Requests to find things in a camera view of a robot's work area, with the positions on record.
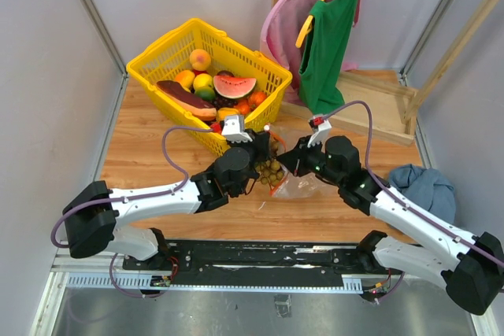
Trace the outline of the longan fruit bunch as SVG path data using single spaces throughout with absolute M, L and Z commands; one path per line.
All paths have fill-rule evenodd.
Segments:
M 278 186 L 285 177 L 284 169 L 276 158 L 256 163 L 254 167 L 260 175 L 261 183 L 269 185 L 270 188 Z

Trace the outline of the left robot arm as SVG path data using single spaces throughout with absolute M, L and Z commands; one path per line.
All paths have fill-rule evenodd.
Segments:
M 246 129 L 204 172 L 178 183 L 139 189 L 110 189 L 103 180 L 88 184 L 62 211 L 65 248 L 74 259 L 101 252 L 130 255 L 149 268 L 163 268 L 168 246 L 158 229 L 138 229 L 132 223 L 172 214 L 196 214 L 225 206 L 230 198 L 249 192 L 258 163 L 271 156 L 270 134 Z

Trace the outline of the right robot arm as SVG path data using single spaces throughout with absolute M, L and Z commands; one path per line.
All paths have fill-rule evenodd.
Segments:
M 383 232 L 371 232 L 356 255 L 362 271 L 373 273 L 384 267 L 414 275 L 444 289 L 456 305 L 477 316 L 502 291 L 503 248 L 494 235 L 476 236 L 422 209 L 363 167 L 358 149 L 348 138 L 331 137 L 324 145 L 309 146 L 303 137 L 278 160 L 292 175 L 314 174 L 337 186 L 348 206 L 416 242 L 410 246 Z

